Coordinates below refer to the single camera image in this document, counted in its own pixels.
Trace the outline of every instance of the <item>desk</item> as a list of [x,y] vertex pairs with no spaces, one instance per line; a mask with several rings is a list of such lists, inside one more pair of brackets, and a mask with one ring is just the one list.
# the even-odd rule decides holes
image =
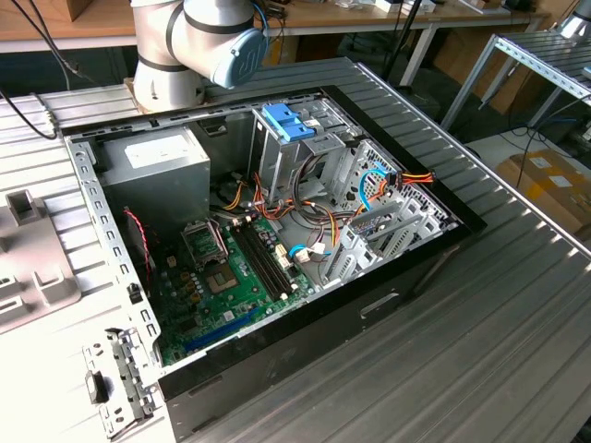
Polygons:
[[[214,102],[335,84],[488,224],[425,294],[221,417],[187,443],[566,443],[591,405],[591,255],[364,66],[346,59],[262,69]],[[139,114],[125,86],[44,96],[62,126]],[[37,122],[41,106],[16,98]],[[0,204],[44,198],[84,293],[0,335],[2,441],[104,443],[80,348],[126,325],[63,142],[0,102]],[[165,411],[126,443],[174,442]]]
[[[393,30],[397,14],[387,14],[373,6],[346,10],[332,3],[312,4],[294,2],[286,7],[285,35],[340,34]],[[401,85],[410,85],[438,29],[528,24],[536,30],[547,17],[544,12],[514,13],[507,16],[484,16],[467,6],[447,0],[433,14],[417,16],[413,30],[421,30],[416,49],[404,73]],[[399,29],[405,17],[401,16]],[[60,49],[130,46],[136,44],[131,7],[121,0],[94,0],[73,23],[48,20],[47,26]],[[272,19],[271,35],[280,31],[279,22]],[[45,43],[18,11],[0,14],[0,53],[44,51]]]

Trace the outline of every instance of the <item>green circuit board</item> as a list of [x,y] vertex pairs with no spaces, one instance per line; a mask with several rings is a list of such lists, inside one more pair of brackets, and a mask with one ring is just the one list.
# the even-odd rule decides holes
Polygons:
[[[269,256],[276,260],[272,250],[278,240],[269,223],[257,219],[251,226]],[[247,254],[236,243],[232,229],[222,226],[220,233],[228,257],[210,261],[202,268],[196,267],[181,234],[177,244],[152,253],[158,275],[153,283],[151,305],[162,330],[158,343],[164,365],[314,293],[308,278],[294,265],[290,272],[283,272],[295,288],[293,292],[286,298],[272,297],[248,262]],[[199,250],[215,252],[216,241],[212,237],[200,235],[195,241]]]

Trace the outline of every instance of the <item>motherboard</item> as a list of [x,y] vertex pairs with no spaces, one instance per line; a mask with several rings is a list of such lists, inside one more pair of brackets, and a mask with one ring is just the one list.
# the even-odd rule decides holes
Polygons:
[[295,263],[285,269],[281,243],[262,218],[189,226],[152,258],[151,303],[164,365],[286,309],[314,293]]

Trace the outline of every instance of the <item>metal table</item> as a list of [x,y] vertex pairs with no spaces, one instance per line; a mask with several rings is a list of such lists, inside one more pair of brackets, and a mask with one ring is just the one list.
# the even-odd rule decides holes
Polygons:
[[[577,45],[565,40],[554,31],[493,35],[445,115],[441,123],[443,128],[449,129],[452,125],[495,49],[503,51],[510,58],[490,84],[488,91],[482,97],[482,102],[486,103],[494,96],[507,75],[513,72],[514,66],[519,64],[529,67],[557,86],[529,122],[530,126],[534,126],[541,120],[563,90],[577,99],[583,99],[591,94],[591,80],[582,72],[584,67],[591,66],[591,44]],[[591,98],[585,99],[585,102],[591,104]]]
[[[197,442],[567,442],[591,414],[591,254],[362,65],[278,66],[217,102],[336,84],[487,222],[422,297]],[[63,126],[138,114],[124,87],[48,94]],[[39,105],[18,99],[38,121]],[[80,347],[125,326],[66,149],[0,104],[0,198],[47,201],[83,299],[0,336],[3,441],[103,442]],[[165,411],[122,441],[173,441]]]

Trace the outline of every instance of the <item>red wire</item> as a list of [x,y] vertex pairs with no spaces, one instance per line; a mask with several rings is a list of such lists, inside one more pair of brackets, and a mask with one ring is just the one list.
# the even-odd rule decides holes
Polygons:
[[148,251],[148,239],[146,238],[146,231],[144,231],[144,227],[141,225],[141,221],[139,221],[139,218],[136,217],[133,212],[131,212],[130,210],[124,210],[123,213],[131,217],[131,220],[133,220],[136,223],[136,226],[138,226],[139,233],[141,234],[141,243],[144,247],[144,260],[146,261],[146,278],[148,279],[148,281],[150,281],[150,252]]

